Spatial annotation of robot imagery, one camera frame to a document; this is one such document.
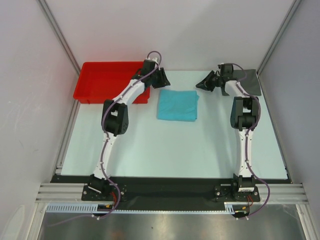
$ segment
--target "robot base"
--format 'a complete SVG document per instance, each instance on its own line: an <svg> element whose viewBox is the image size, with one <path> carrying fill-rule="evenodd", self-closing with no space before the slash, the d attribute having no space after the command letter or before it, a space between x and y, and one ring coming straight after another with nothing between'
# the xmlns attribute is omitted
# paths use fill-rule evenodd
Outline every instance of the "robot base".
<svg viewBox="0 0 320 240"><path fill-rule="evenodd" d="M218 203L222 202L241 202L247 203L248 196L251 196L254 202L260 202L260 195L258 187L254 187L254 190L238 192L234 191L231 185L219 185L214 187L215 201Z"/></svg>

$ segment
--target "red tray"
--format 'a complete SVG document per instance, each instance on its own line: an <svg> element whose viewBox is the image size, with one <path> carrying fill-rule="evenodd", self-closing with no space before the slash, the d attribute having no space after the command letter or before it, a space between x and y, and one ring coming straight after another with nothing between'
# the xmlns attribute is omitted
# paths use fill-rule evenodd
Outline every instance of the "red tray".
<svg viewBox="0 0 320 240"><path fill-rule="evenodd" d="M143 61L85 62L73 97L82 104L103 104L118 96L142 66ZM133 103L147 104L149 97L148 87Z"/></svg>

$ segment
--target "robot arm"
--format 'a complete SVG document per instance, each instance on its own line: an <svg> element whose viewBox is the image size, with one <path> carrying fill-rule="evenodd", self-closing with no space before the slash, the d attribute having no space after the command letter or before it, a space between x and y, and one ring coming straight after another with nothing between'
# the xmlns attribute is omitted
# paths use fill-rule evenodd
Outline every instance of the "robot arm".
<svg viewBox="0 0 320 240"><path fill-rule="evenodd" d="M107 99L103 104L101 126L104 131L102 153L87 187L100 194L108 191L110 177L110 156L118 135L126 133L129 126L128 107L148 87L162 88L170 85L164 69L159 68L157 58L146 59L140 73L136 73L128 86L114 99Z"/></svg>
<svg viewBox="0 0 320 240"><path fill-rule="evenodd" d="M220 68L220 75L217 75L218 71L211 71L196 87L211 92L215 87L220 87L222 92L233 97L230 124L236 134L237 160L232 191L252 193L255 190L255 179L248 165L252 167L253 126L258 120L258 103L233 77L234 68L232 64L221 64L218 67Z"/></svg>

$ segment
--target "folded towel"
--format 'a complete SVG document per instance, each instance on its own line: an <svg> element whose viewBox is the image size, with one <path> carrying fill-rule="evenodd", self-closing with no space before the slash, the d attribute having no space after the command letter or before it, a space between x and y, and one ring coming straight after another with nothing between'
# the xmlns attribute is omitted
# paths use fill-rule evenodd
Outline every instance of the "folded towel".
<svg viewBox="0 0 320 240"><path fill-rule="evenodd" d="M198 99L197 91L162 89L159 94L157 118L194 122L198 117Z"/></svg>

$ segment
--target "white table surface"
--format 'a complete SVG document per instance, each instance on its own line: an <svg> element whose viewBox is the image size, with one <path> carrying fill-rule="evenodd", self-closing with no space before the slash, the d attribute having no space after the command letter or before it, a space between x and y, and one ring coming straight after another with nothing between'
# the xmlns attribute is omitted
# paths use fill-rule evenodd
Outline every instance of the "white table surface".
<svg viewBox="0 0 320 240"><path fill-rule="evenodd" d="M148 104L129 107L129 128L119 136L110 159L112 176L232 178L236 167L236 135L230 125L233 97L195 85L207 71L167 71L176 91L196 90L195 122L157 119L160 89L151 89ZM284 163L268 114L259 97L261 119L252 139L252 168L264 179L287 179ZM62 175L91 175L100 158L102 104L81 104L62 168Z"/></svg>

